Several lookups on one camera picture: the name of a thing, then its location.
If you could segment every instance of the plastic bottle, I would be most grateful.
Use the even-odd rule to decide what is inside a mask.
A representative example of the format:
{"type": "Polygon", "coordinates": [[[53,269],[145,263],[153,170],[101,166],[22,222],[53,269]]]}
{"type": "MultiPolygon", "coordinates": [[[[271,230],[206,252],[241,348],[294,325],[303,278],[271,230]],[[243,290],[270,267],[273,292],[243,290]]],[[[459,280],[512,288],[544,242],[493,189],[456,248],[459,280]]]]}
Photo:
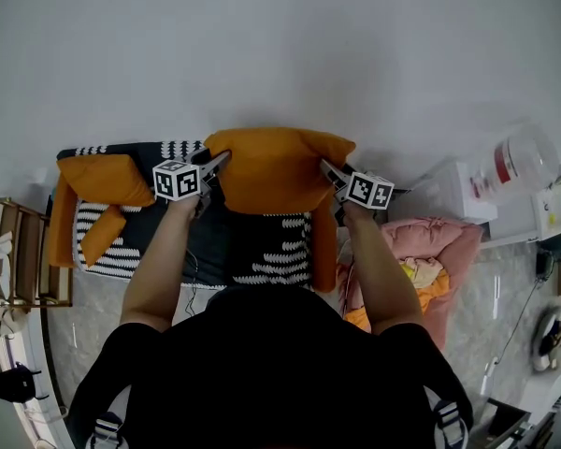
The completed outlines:
{"type": "Polygon", "coordinates": [[[546,188],[558,173],[553,143],[537,126],[527,123],[482,159],[470,181],[476,198],[501,205],[546,188]]]}

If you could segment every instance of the orange cushion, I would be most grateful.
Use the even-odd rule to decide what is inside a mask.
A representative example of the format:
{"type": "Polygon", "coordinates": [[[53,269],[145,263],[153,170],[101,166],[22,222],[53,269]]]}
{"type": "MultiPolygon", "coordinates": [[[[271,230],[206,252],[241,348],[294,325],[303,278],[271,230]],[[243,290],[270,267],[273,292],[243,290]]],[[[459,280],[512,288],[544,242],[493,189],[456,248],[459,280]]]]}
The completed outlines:
{"type": "Polygon", "coordinates": [[[50,228],[48,230],[48,263],[52,266],[73,268],[73,223],[77,195],[63,175],[58,179],[50,228]]]}
{"type": "Polygon", "coordinates": [[[224,130],[204,145],[212,156],[231,151],[218,178],[226,206],[247,214],[315,210],[332,187],[320,170],[321,159],[343,167],[355,148],[348,139],[296,128],[224,130]]]}
{"type": "Polygon", "coordinates": [[[321,293],[330,293],[336,285],[337,220],[332,213],[334,198],[334,189],[327,191],[326,197],[311,213],[311,284],[321,293]]]}
{"type": "Polygon", "coordinates": [[[87,154],[58,161],[68,184],[86,201],[149,206],[153,194],[128,154],[87,154]]]}
{"type": "Polygon", "coordinates": [[[81,240],[85,264],[91,267],[121,234],[126,220],[119,207],[109,206],[81,240]]]}

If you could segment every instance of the wooden rack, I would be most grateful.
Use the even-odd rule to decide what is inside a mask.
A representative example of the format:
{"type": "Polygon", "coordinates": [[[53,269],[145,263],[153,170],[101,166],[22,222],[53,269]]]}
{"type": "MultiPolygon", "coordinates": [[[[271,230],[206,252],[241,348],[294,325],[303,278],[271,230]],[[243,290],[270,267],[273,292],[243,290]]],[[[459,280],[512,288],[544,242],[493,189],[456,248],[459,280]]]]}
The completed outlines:
{"type": "Polygon", "coordinates": [[[12,232],[10,286],[3,288],[0,284],[0,299],[23,310],[71,307],[73,270],[48,263],[50,218],[10,198],[0,198],[0,204],[0,237],[12,232]]]}

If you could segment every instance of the red label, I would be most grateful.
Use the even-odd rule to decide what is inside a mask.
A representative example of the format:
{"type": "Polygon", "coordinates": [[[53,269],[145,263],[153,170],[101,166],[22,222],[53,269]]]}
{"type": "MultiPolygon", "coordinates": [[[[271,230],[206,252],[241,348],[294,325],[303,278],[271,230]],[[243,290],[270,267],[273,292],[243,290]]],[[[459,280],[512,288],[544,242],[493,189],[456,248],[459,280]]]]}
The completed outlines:
{"type": "Polygon", "coordinates": [[[509,176],[509,171],[507,170],[507,165],[505,164],[505,153],[503,152],[504,145],[505,143],[501,143],[495,148],[496,174],[501,180],[501,183],[511,181],[511,176],[509,176]]]}

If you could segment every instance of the cable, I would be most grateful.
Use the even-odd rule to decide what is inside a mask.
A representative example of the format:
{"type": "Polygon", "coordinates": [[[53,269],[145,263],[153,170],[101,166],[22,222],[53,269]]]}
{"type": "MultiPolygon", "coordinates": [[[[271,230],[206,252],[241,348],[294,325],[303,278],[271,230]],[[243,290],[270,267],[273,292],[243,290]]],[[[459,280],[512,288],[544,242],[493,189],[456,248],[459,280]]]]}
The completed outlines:
{"type": "Polygon", "coordinates": [[[53,419],[50,419],[48,421],[44,420],[41,421],[40,419],[35,419],[34,417],[32,417],[32,414],[43,414],[43,411],[38,411],[36,409],[33,408],[25,408],[22,410],[25,413],[25,416],[27,417],[27,419],[29,419],[30,421],[33,421],[35,423],[39,423],[39,424],[51,424],[51,423],[55,423],[56,421],[60,421],[62,419],[65,419],[65,417],[68,416],[68,408],[66,406],[58,406],[58,411],[61,413],[60,415],[57,415],[56,417],[54,417],[53,419]]]}
{"type": "Polygon", "coordinates": [[[515,323],[515,326],[513,327],[513,331],[511,332],[511,335],[510,335],[509,339],[507,340],[507,344],[505,344],[505,347],[503,348],[503,351],[501,352],[501,356],[499,357],[498,361],[496,362],[497,364],[500,364],[500,362],[503,360],[503,357],[505,356],[505,352],[507,351],[507,348],[509,347],[509,344],[510,344],[511,340],[513,339],[513,336],[515,335],[515,332],[517,331],[518,326],[522,322],[522,318],[524,317],[524,313],[525,313],[525,308],[527,308],[527,305],[530,302],[530,299],[532,298],[532,295],[534,295],[534,291],[536,291],[537,288],[541,287],[543,283],[544,283],[544,281],[542,281],[542,280],[535,280],[534,281],[534,287],[532,288],[532,291],[530,291],[530,296],[528,296],[527,300],[525,301],[524,308],[522,309],[522,312],[520,313],[520,317],[517,318],[517,323],[515,323]]]}
{"type": "Polygon", "coordinates": [[[191,317],[191,316],[195,316],[195,311],[193,308],[193,304],[194,304],[194,299],[195,299],[195,280],[197,279],[197,273],[199,271],[199,264],[197,263],[197,258],[195,257],[195,254],[193,254],[191,252],[191,250],[189,248],[187,248],[187,253],[190,254],[192,256],[192,258],[194,259],[195,262],[195,272],[194,272],[194,279],[191,281],[191,297],[189,298],[189,301],[187,301],[187,304],[185,305],[185,312],[191,317]]]}
{"type": "Polygon", "coordinates": [[[347,306],[349,305],[349,282],[351,281],[352,278],[352,273],[353,273],[353,267],[355,266],[355,262],[352,261],[352,263],[349,265],[349,271],[347,273],[347,282],[345,283],[345,299],[343,301],[343,304],[341,305],[341,317],[344,318],[345,315],[347,314],[347,306]]]}
{"type": "Polygon", "coordinates": [[[36,443],[34,444],[34,448],[35,448],[35,449],[37,449],[37,445],[38,445],[40,442],[44,442],[45,444],[49,444],[49,445],[50,445],[50,449],[51,449],[51,448],[57,449],[57,447],[56,447],[54,444],[52,444],[51,442],[46,441],[45,439],[38,439],[38,440],[36,441],[36,443]]]}
{"type": "Polygon", "coordinates": [[[347,238],[345,239],[345,242],[343,242],[343,244],[340,247],[340,250],[338,251],[338,256],[337,256],[337,263],[340,260],[340,257],[343,255],[343,250],[345,249],[345,246],[347,246],[347,243],[350,243],[352,240],[351,238],[347,238]]]}

